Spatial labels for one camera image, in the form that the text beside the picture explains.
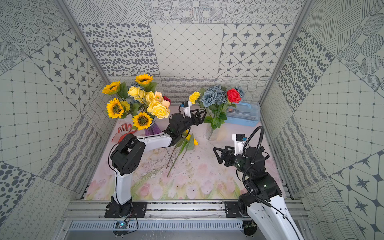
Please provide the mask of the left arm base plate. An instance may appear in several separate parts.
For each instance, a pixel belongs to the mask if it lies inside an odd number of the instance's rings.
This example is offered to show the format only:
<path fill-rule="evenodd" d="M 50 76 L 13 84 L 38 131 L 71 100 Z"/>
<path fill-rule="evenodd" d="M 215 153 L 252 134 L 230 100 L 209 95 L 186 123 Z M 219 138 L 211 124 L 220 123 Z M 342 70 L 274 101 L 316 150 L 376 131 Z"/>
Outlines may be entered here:
<path fill-rule="evenodd" d="M 120 205 L 112 196 L 111 201 L 106 207 L 105 218 L 126 218 L 131 214 L 137 218 L 144 218 L 147 206 L 147 202 L 132 202 L 132 199 L 127 203 Z"/>

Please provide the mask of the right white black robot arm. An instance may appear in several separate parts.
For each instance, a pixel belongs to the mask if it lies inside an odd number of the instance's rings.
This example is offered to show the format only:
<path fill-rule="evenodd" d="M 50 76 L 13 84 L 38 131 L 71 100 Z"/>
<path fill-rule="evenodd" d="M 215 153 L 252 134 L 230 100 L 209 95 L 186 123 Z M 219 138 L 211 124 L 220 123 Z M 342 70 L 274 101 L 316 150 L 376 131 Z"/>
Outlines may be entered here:
<path fill-rule="evenodd" d="M 239 211 L 250 217 L 267 240 L 302 240 L 282 191 L 266 171 L 262 141 L 264 128 L 258 126 L 249 137 L 232 136 L 234 146 L 213 148 L 219 164 L 241 172 L 246 193 L 239 196 Z"/>

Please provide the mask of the yellow carnation flower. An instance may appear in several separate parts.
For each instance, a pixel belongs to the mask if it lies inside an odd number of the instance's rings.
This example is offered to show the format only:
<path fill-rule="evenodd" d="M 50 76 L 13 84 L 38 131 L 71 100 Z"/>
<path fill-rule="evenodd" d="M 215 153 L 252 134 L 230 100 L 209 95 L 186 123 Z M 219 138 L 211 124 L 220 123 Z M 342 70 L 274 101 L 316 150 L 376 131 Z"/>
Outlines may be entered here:
<path fill-rule="evenodd" d="M 197 105 L 200 109 L 207 109 L 207 100 L 205 93 L 194 92 L 189 96 L 189 101 L 193 105 Z"/>

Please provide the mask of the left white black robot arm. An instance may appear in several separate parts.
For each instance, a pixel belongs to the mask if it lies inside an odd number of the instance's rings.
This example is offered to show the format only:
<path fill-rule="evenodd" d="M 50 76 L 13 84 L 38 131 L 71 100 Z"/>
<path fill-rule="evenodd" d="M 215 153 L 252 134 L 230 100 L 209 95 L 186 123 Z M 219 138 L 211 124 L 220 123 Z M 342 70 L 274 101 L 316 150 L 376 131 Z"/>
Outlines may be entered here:
<path fill-rule="evenodd" d="M 169 125 L 161 134 L 147 137 L 128 134 L 112 151 L 108 164 L 116 173 L 116 184 L 109 208 L 117 210 L 119 216 L 125 217 L 132 212 L 131 182 L 143 154 L 180 143 L 183 133 L 193 125 L 203 124 L 207 115 L 207 111 L 199 109 L 185 108 L 183 112 L 172 114 Z"/>

